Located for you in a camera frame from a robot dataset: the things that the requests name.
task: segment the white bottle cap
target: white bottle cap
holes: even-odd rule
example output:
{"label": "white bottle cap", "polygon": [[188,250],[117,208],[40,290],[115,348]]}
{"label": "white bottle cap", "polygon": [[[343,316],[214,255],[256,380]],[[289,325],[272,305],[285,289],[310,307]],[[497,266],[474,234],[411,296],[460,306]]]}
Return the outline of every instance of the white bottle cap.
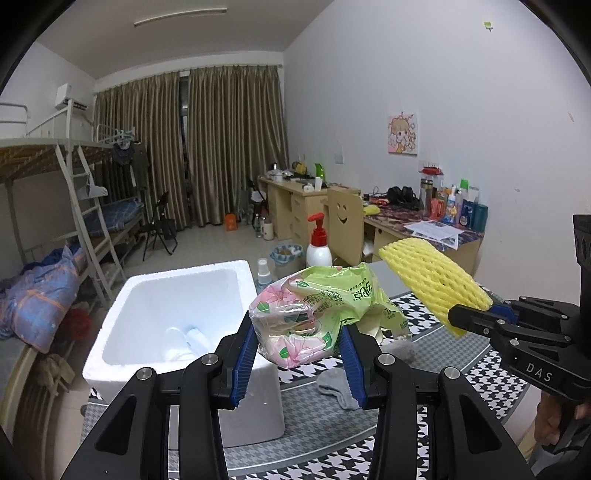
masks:
{"label": "white bottle cap", "polygon": [[267,285],[272,282],[269,263],[266,258],[258,259],[258,281],[261,285]]}

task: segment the styrofoam box rim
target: styrofoam box rim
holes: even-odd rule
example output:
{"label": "styrofoam box rim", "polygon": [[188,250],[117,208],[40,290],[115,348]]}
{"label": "styrofoam box rim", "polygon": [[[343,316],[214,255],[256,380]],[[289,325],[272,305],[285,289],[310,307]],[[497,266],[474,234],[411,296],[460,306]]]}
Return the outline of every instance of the styrofoam box rim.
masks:
{"label": "styrofoam box rim", "polygon": [[[236,272],[238,277],[238,286],[240,300],[242,303],[242,310],[246,313],[248,306],[256,297],[256,288],[252,279],[250,266],[246,260],[236,260],[231,262],[223,262],[212,265],[202,265],[200,267],[182,268],[179,270],[170,270],[166,272],[151,273],[146,275],[137,275],[131,277],[123,286],[113,306],[107,312],[105,321],[96,337],[95,344],[90,350],[90,354],[84,368],[82,376],[88,383],[96,382],[113,382],[123,381],[127,382],[140,368],[151,367],[156,370],[156,373],[165,373],[186,368],[191,361],[180,362],[163,362],[154,364],[129,364],[129,365],[109,365],[103,360],[103,351],[109,339],[115,322],[129,297],[131,291],[139,284],[146,281],[159,280],[161,278],[182,277],[186,275],[195,275],[198,273],[215,271],[215,270],[232,270]],[[242,318],[236,320],[236,329],[238,329]]]}

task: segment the white wall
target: white wall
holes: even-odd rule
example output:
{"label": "white wall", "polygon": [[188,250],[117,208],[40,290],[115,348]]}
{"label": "white wall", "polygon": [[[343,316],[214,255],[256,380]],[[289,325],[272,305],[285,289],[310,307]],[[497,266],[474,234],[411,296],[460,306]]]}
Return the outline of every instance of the white wall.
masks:
{"label": "white wall", "polygon": [[[489,205],[476,279],[578,303],[571,216],[591,213],[577,181],[591,176],[591,88],[520,2],[335,0],[284,61],[292,159],[365,192],[418,189],[418,160],[441,162],[447,183],[469,179]],[[418,115],[418,160],[387,154],[400,110]]]}
{"label": "white wall", "polygon": [[[276,51],[236,51],[218,55],[184,57],[162,61],[160,63],[140,65],[99,78],[95,83],[95,92],[102,92],[122,83],[128,83],[159,73],[217,65],[283,65],[283,53]],[[281,90],[283,90],[283,69],[279,69],[279,78]]]}
{"label": "white wall", "polygon": [[[31,112],[28,123],[31,128],[56,111],[56,90],[63,83],[72,85],[73,98],[92,104],[95,80],[51,50],[34,43],[12,74],[0,101],[26,104]],[[87,115],[92,118],[92,111],[87,111]],[[22,110],[0,106],[0,118],[24,118],[24,114]],[[23,133],[23,125],[0,124],[0,138],[20,137]],[[42,136],[63,137],[64,133],[65,121],[59,120],[43,128]],[[76,118],[72,133],[76,138],[89,139],[90,126]],[[66,182],[61,173],[17,180],[14,200],[25,248],[74,230]],[[4,185],[0,185],[0,224],[0,278],[5,278],[17,274],[22,264],[12,233]]]}

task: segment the gray sock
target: gray sock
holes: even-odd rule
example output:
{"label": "gray sock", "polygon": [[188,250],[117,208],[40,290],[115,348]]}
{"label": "gray sock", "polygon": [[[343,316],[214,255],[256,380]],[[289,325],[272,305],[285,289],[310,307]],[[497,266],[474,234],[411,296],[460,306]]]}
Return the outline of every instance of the gray sock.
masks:
{"label": "gray sock", "polygon": [[347,375],[342,368],[329,368],[325,370],[316,379],[318,391],[323,395],[333,395],[339,401],[339,405],[344,410],[357,410],[359,404],[351,396]]}

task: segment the air conditioner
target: air conditioner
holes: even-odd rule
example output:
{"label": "air conditioner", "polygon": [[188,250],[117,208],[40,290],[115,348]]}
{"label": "air conditioner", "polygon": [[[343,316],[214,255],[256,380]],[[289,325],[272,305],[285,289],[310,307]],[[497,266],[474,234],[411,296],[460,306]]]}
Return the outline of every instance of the air conditioner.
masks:
{"label": "air conditioner", "polygon": [[[72,86],[69,83],[64,83],[64,85],[57,89],[56,108],[64,108],[68,105],[68,101],[72,98],[70,96],[71,89]],[[88,105],[74,100],[74,108],[84,111],[88,108]]]}

